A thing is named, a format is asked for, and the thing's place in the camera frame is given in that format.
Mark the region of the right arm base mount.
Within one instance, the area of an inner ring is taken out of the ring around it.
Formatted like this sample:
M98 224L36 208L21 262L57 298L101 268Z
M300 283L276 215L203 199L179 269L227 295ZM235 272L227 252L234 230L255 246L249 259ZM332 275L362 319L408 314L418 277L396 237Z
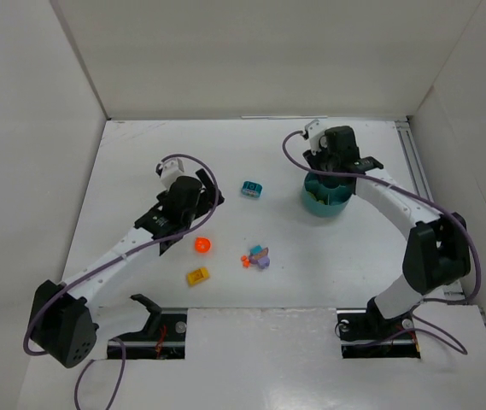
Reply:
M421 358L408 313L382 319L365 308L340 308L336 314L335 333L344 359Z

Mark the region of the yellow lego brick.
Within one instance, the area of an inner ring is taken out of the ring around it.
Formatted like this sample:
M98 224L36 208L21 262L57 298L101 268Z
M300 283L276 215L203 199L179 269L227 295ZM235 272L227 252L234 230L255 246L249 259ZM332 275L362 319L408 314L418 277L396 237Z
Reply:
M210 278L209 271L206 267L200 267L186 275L186 281L190 287L201 284Z

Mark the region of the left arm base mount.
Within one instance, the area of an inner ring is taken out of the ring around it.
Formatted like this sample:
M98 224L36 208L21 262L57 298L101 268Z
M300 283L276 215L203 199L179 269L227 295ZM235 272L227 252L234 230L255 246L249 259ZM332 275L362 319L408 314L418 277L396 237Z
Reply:
M146 320L134 331L117 336L126 347L128 360L183 360L187 332L187 308L162 308L142 294L130 297L142 306Z

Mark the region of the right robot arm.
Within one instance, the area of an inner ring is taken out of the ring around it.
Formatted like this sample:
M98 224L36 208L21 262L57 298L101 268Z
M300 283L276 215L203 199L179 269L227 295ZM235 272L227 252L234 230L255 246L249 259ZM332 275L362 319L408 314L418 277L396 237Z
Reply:
M406 239L400 276L374 296L360 313L340 313L344 342L374 342L402 332L403 323L427 296L466 276L476 250L466 222L421 196L401 188L372 156L363 157L350 126L328 127L312 120L301 132L307 182L316 202L346 202L351 196L371 204Z

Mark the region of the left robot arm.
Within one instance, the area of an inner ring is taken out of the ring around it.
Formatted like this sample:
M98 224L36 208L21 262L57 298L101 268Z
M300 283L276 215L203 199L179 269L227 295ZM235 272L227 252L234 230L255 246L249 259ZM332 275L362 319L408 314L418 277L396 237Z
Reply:
M157 261L185 235L207 221L224 201L214 175L201 167L181 173L105 255L61 284L50 280L37 288L26 340L36 343L66 368L91 355L99 342L158 332L162 310L137 293L120 307L107 300L146 265Z

